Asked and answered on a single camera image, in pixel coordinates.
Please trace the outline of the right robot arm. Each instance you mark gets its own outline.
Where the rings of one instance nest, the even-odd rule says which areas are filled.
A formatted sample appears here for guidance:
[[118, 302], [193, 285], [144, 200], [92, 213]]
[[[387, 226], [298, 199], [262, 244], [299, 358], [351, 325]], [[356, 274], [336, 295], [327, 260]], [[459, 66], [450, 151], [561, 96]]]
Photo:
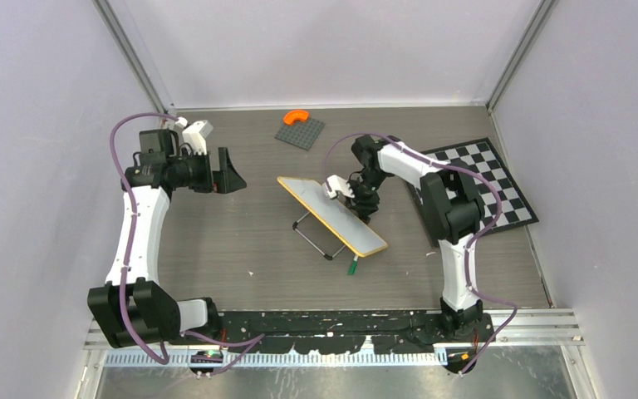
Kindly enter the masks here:
[[439, 329], [452, 341], [464, 340], [483, 317], [483, 302], [476, 294], [474, 246], [484, 206], [473, 176], [464, 163], [439, 163], [393, 137], [361, 135], [351, 151], [362, 168], [348, 181], [346, 207], [361, 221], [369, 222], [378, 210], [378, 190], [389, 177], [399, 177], [420, 192], [425, 227], [442, 258]]

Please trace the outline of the orange curved block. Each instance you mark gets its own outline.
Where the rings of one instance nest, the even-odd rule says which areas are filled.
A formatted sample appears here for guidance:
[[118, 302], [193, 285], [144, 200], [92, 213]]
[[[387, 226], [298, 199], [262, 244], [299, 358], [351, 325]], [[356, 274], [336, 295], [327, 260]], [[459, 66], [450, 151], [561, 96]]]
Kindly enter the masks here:
[[306, 122], [310, 117], [310, 114], [306, 110], [296, 109], [291, 110], [285, 114], [282, 118], [283, 123], [286, 126], [292, 126], [297, 122]]

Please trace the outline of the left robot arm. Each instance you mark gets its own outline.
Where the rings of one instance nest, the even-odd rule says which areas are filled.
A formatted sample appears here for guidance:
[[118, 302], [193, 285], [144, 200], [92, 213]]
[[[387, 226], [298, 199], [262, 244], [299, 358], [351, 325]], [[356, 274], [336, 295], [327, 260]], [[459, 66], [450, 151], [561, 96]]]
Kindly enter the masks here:
[[214, 170], [198, 142], [170, 129], [141, 131], [139, 143], [121, 182], [125, 219], [114, 262], [104, 285], [90, 289], [88, 308], [113, 348], [173, 343], [188, 330], [202, 344], [213, 343], [222, 331], [213, 299], [176, 300], [160, 286], [162, 228], [177, 189], [230, 194], [247, 183], [226, 147], [218, 148]]

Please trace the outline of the black white checkerboard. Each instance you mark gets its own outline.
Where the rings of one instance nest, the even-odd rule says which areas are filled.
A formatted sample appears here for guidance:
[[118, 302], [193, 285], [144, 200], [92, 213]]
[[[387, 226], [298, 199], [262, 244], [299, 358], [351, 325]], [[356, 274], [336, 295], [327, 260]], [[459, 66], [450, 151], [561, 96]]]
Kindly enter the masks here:
[[426, 150], [424, 154], [440, 162], [461, 161], [470, 170], [483, 176], [498, 191], [502, 214], [486, 234], [496, 234], [539, 221], [489, 138]]

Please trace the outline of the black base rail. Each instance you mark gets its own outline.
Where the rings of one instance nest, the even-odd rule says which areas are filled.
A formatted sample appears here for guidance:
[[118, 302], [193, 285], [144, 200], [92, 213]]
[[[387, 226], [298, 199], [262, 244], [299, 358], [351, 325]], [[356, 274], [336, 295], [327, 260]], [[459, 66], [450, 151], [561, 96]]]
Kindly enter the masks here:
[[370, 343], [374, 353], [388, 355], [432, 352], [436, 343], [446, 342], [473, 348], [493, 335], [493, 323], [486, 313], [474, 327], [448, 336], [440, 314], [426, 310], [233, 311], [193, 331], [222, 342], [263, 335], [251, 353], [353, 354]]

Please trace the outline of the grey building baseplate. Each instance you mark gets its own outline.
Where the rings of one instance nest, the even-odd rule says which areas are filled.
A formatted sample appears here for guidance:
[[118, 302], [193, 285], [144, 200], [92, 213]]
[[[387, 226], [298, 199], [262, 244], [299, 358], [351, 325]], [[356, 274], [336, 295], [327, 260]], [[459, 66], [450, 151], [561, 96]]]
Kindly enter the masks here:
[[305, 121], [295, 121], [283, 125], [274, 136], [275, 139], [293, 145], [302, 150], [310, 150], [325, 127], [323, 121], [309, 117]]

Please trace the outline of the green whiteboard marker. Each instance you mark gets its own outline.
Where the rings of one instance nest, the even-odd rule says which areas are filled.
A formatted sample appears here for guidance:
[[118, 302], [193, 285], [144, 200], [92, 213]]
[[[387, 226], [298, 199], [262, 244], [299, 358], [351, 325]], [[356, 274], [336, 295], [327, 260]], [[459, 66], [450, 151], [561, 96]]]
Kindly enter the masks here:
[[347, 274], [349, 276], [352, 276], [352, 275], [355, 274], [356, 269], [357, 269], [357, 265], [358, 265], [358, 262], [359, 262], [359, 258], [360, 257], [357, 254], [353, 257], [353, 259], [351, 261], [351, 264], [350, 264], [350, 266], [348, 268], [348, 271], [347, 271]]

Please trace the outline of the yellow framed whiteboard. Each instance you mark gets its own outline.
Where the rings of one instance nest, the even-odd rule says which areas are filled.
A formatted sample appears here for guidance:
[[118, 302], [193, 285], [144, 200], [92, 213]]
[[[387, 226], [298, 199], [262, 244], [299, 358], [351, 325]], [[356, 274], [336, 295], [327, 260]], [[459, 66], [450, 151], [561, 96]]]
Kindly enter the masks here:
[[354, 255], [364, 258], [388, 247], [368, 224], [363, 223], [344, 204], [337, 199], [329, 199], [317, 181], [278, 176], [277, 182]]

